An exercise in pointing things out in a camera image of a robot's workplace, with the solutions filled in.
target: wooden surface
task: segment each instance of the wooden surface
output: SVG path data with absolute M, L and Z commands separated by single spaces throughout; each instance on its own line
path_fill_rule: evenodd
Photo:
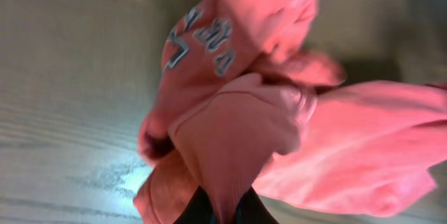
M 135 137 L 154 99 L 163 42 L 196 1 L 0 0 L 0 224 L 141 223 L 132 197 L 150 168 L 135 154 Z M 422 80 L 423 71 L 404 75 L 389 56 L 399 47 L 383 36 L 406 7 L 322 0 L 310 42 L 360 80 Z M 445 57 L 424 60 L 430 68 Z M 365 66 L 375 67 L 371 76 Z M 265 203 L 280 223 L 447 223 L 447 169 L 435 174 L 440 189 L 391 219 Z

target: wrinkled fabric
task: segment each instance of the wrinkled fabric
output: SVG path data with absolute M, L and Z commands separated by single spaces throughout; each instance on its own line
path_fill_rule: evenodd
M 337 88 L 343 68 L 299 50 L 315 14 L 316 0 L 203 0 L 170 32 L 138 138 L 154 167 L 134 200 L 144 223 L 173 223 L 198 186 L 220 223 L 252 184 L 295 207 L 373 216 L 435 187 L 444 84 Z

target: floor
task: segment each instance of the floor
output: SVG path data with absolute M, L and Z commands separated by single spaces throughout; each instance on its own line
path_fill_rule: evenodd
M 135 136 L 170 27 L 198 0 L 0 0 L 0 223 L 141 223 L 150 169 Z M 350 80 L 447 80 L 444 0 L 321 0 L 309 44 Z M 265 199 L 280 223 L 447 223 L 440 188 L 394 218 L 335 216 Z

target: pink fabric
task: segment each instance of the pink fabric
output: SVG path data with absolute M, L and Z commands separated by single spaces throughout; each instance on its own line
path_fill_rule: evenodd
M 315 14 L 316 0 L 204 0 L 171 31 L 138 138 L 154 166 L 134 200 L 145 223 L 173 223 L 197 186 L 220 223 L 252 184 L 299 208 L 374 216 L 434 188 L 427 168 L 447 157 L 447 92 L 337 89 L 336 62 L 298 51 Z

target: dark object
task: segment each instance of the dark object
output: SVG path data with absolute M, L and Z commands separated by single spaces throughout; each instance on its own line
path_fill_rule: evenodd
M 199 187 L 175 224 L 217 224 L 207 193 Z M 277 224 L 253 188 L 242 196 L 234 224 Z

